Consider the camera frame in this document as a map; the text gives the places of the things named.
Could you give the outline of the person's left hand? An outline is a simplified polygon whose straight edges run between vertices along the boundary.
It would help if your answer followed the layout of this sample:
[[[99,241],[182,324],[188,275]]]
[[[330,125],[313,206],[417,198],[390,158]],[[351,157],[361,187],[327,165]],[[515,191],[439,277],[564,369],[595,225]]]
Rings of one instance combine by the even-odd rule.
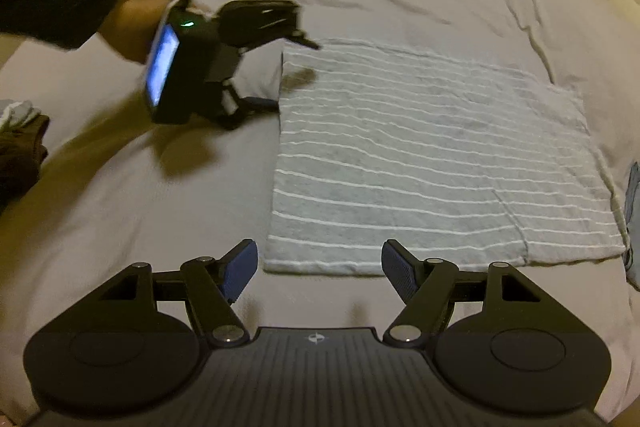
[[[125,60],[144,64],[160,20],[174,0],[116,0],[98,34]]]

